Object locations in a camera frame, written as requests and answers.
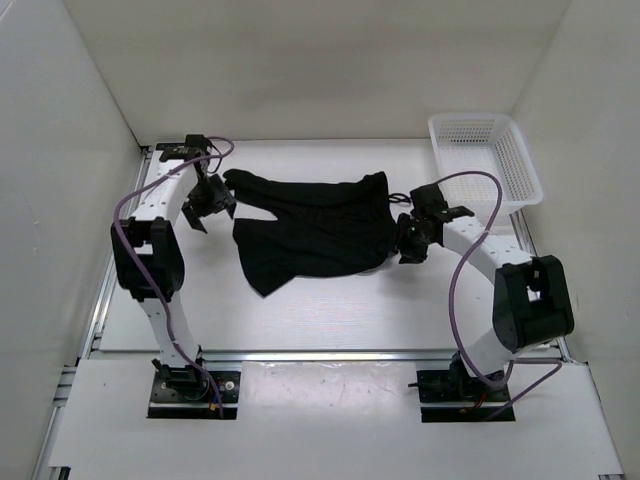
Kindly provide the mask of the black shorts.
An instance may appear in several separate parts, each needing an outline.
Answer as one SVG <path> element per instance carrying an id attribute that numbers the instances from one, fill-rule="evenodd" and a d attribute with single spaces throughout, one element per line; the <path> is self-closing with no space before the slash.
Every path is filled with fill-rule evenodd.
<path id="1" fill-rule="evenodd" d="M 238 202 L 275 216 L 238 218 L 233 227 L 245 278 L 263 297 L 299 276 L 359 274 L 394 254 L 396 222 L 383 171 L 335 184 L 278 182 L 240 169 L 224 178 Z"/>

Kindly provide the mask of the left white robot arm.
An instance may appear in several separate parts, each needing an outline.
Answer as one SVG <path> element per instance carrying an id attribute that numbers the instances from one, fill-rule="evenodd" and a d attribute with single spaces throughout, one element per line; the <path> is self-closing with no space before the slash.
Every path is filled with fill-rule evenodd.
<path id="1" fill-rule="evenodd" d="M 197 230 L 202 218 L 236 204 L 210 162 L 234 151 L 218 148 L 219 136 L 189 135 L 161 154 L 156 176 L 120 200 L 110 235 L 119 285 L 145 312 L 160 356 L 154 366 L 166 385 L 189 402 L 223 405 L 218 383 L 207 370 L 180 298 L 185 263 L 173 224 L 180 216 Z"/>

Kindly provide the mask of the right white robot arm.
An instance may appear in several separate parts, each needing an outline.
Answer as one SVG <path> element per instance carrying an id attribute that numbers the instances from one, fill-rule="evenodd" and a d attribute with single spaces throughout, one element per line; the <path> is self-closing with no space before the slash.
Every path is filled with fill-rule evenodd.
<path id="1" fill-rule="evenodd" d="M 575 320 L 561 261 L 534 256 L 490 233 L 465 207 L 431 215 L 415 211 L 398 218 L 396 251 L 403 264 L 420 264 L 437 244 L 460 256 L 448 291 L 448 315 L 458 351 L 448 372 L 448 387 L 470 400 L 508 382 L 517 358 L 533 346 L 573 332 Z M 456 289 L 471 265 L 493 286 L 491 327 L 466 345 L 456 317 Z"/>

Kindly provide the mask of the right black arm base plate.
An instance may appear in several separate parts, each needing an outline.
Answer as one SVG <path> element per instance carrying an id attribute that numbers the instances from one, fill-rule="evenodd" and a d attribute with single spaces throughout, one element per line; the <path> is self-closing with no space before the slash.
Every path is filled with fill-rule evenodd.
<path id="1" fill-rule="evenodd" d="M 515 422 L 507 387 L 490 389 L 476 378 L 449 370 L 418 370 L 407 385 L 418 392 L 422 423 Z"/>

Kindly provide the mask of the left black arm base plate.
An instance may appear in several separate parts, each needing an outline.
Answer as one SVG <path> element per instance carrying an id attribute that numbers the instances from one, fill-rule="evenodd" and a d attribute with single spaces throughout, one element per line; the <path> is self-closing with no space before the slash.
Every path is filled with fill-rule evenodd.
<path id="1" fill-rule="evenodd" d="M 176 369 L 154 362 L 149 395 L 149 419 L 235 420 L 241 390 L 241 372 L 210 370 L 219 394 L 193 367 Z"/>

